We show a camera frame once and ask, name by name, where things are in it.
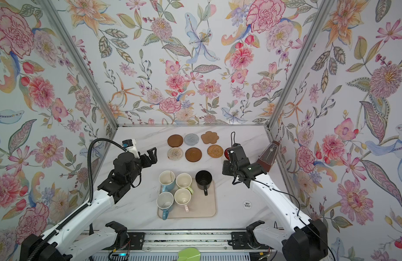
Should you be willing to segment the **red and white mug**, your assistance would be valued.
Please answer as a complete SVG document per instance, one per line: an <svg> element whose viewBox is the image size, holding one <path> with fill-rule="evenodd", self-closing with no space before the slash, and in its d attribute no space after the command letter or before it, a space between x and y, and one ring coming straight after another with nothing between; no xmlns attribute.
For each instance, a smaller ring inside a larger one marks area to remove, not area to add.
<svg viewBox="0 0 402 261"><path fill-rule="evenodd" d="M226 160L230 160L229 159L229 150L230 150L230 147L229 148L227 148L227 149L225 149L225 151L224 151L224 157L226 158Z"/></svg>

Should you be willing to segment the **multicolour stitched round coaster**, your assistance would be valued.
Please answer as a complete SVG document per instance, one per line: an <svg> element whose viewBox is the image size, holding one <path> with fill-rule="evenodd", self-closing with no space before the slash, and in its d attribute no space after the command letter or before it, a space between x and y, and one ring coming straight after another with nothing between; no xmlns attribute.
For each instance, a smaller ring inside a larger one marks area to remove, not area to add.
<svg viewBox="0 0 402 261"><path fill-rule="evenodd" d="M184 156L183 150L179 147L172 147L167 152L167 157L171 161L178 161Z"/></svg>

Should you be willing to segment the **round wooden coaster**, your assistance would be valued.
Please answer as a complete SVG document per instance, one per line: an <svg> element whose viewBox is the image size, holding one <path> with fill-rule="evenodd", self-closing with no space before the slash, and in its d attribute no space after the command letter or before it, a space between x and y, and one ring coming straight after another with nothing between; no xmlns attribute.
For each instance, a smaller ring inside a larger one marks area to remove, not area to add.
<svg viewBox="0 0 402 261"><path fill-rule="evenodd" d="M167 139L167 143L170 147L180 147L184 142L184 138L179 134L171 135Z"/></svg>

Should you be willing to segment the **round woven rattan coaster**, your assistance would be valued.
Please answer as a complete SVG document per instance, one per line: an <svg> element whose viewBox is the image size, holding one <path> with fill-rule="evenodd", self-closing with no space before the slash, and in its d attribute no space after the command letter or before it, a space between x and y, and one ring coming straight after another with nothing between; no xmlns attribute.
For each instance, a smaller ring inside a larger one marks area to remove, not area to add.
<svg viewBox="0 0 402 261"><path fill-rule="evenodd" d="M212 158L221 158L224 154L224 149L216 144L208 147L207 154Z"/></svg>

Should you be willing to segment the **flower-shaped cork coaster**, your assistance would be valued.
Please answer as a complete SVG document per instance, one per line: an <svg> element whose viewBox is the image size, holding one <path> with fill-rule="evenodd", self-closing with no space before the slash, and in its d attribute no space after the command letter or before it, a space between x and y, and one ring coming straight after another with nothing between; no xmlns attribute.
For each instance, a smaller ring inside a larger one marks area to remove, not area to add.
<svg viewBox="0 0 402 261"><path fill-rule="evenodd" d="M219 136L216 132L207 131L201 135L201 139L204 144L216 144L219 140Z"/></svg>

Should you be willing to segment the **grey-blue woven round coaster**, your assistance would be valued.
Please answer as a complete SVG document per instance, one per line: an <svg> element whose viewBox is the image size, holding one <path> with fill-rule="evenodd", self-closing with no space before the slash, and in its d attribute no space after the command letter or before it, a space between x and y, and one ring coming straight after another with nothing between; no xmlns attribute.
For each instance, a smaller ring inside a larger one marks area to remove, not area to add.
<svg viewBox="0 0 402 261"><path fill-rule="evenodd" d="M184 143L188 146L194 146L199 143L199 136L195 133L189 133L184 137Z"/></svg>

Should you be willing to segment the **ridged brown wooden coaster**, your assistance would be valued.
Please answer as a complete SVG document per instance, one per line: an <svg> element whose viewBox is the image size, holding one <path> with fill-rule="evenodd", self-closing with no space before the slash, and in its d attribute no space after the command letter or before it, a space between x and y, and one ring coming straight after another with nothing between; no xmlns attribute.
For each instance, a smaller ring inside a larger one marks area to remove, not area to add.
<svg viewBox="0 0 402 261"><path fill-rule="evenodd" d="M202 158L202 151L196 147L191 147L186 150L185 158L192 163L198 162Z"/></svg>

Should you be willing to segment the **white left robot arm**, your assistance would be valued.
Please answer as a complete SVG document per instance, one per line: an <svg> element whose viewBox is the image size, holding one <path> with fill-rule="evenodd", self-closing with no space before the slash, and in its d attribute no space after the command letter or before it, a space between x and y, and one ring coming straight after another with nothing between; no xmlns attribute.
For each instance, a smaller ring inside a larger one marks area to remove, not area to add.
<svg viewBox="0 0 402 261"><path fill-rule="evenodd" d="M142 169L157 163L157 149L140 154L129 147L114 160L114 169L106 180L90 194L87 202L78 207L53 228L40 236L28 236L21 244L22 261L84 261L106 248L120 249L129 242L128 229L111 221L105 228L83 239L78 239L96 218L113 207L133 188Z"/></svg>

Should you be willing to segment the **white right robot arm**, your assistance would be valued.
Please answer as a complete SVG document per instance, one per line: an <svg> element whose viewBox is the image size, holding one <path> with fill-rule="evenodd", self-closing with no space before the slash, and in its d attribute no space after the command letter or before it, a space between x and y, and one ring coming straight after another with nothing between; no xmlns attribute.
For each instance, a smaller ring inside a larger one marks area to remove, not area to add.
<svg viewBox="0 0 402 261"><path fill-rule="evenodd" d="M251 163L240 144L227 150L222 173L234 178L232 184L244 184L257 194L276 216L281 229L258 220L246 228L247 243L256 249L266 245L284 255L287 261L321 261L331 250L328 231L321 220L312 220L301 211L300 203L292 203L289 193L280 191L259 163Z"/></svg>

